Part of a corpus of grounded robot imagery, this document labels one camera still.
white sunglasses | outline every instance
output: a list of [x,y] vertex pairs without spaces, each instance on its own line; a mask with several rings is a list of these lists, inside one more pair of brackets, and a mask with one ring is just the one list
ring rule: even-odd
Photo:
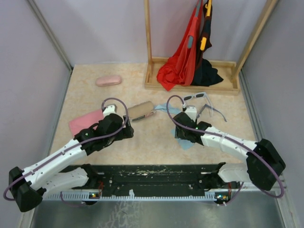
[[192,100],[193,98],[206,98],[211,106],[211,116],[213,116],[213,106],[206,92],[200,92],[194,95],[184,96],[182,99],[186,103],[186,101]]

blue cloth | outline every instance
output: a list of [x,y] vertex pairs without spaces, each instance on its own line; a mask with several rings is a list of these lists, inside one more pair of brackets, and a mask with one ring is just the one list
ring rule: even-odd
[[[154,107],[155,110],[159,110],[159,111],[162,111],[162,112],[167,112],[167,103],[164,103],[164,104],[159,104],[157,106]],[[169,104],[169,113],[170,114],[175,114],[177,115],[178,113],[180,113],[181,110],[178,109],[178,108],[173,108],[171,106],[171,104]],[[175,137],[175,129],[172,129],[171,130],[171,134],[173,135],[173,137]],[[194,145],[194,143],[191,143],[190,141],[188,140],[183,140],[183,139],[176,139],[177,142],[179,143],[179,145],[181,146],[181,148],[183,148],[184,150],[187,150],[189,149],[190,147],[192,147]]]
[[[175,137],[175,129],[171,130],[171,134],[173,135],[173,137]],[[176,140],[184,150],[187,150],[194,145],[194,143],[191,143],[188,140],[184,140],[184,139],[176,139]]]
[[[167,112],[167,103],[159,104],[159,105],[155,106],[154,109],[166,113],[166,112]],[[171,104],[169,104],[169,113],[177,115],[177,114],[180,113],[180,112],[181,112],[180,109],[178,109],[178,108],[173,108],[173,107],[171,106]]]

wooden post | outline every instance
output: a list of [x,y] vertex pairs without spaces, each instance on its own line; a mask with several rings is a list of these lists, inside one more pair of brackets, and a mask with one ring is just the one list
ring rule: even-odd
[[238,77],[239,72],[241,71],[246,59],[249,56],[249,53],[252,49],[252,47],[254,46],[254,44],[257,41],[258,36],[260,35],[264,25],[266,24],[271,12],[273,11],[274,7],[276,6],[278,0],[267,0],[261,14],[260,17],[257,20],[257,23],[254,27],[254,29],[252,30],[250,37],[243,49],[243,52],[241,54],[241,57],[239,58],[236,67],[234,68],[233,72],[232,72],[232,78],[231,81],[234,82],[236,80],[236,78]]
[[150,27],[150,4],[149,0],[144,0],[144,17],[146,21],[146,37],[148,51],[148,71],[152,72],[152,48],[151,48],[151,27]]

gray wall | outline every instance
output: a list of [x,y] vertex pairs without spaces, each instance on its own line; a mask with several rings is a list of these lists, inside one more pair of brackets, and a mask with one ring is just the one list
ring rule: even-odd
[[[42,159],[69,72],[24,0],[0,1],[0,192],[9,170]],[[0,227],[14,228],[15,202],[0,199]]]
[[284,176],[301,216],[304,211],[301,197],[304,189],[303,11],[303,0],[280,1],[244,67],[265,135],[286,162]]
[[[150,0],[154,56],[172,56],[196,2]],[[205,57],[237,61],[265,2],[213,1],[213,47]],[[36,3],[72,64],[147,61],[143,0],[36,0]]]

pink cloth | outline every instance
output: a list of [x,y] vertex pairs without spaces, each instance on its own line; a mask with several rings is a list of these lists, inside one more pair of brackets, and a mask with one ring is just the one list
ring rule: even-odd
[[103,120],[104,114],[101,109],[85,114],[81,117],[78,117],[74,120],[71,120],[68,125],[70,126],[70,130],[72,135],[75,136],[82,129],[88,128],[95,123],[98,123],[100,120]]

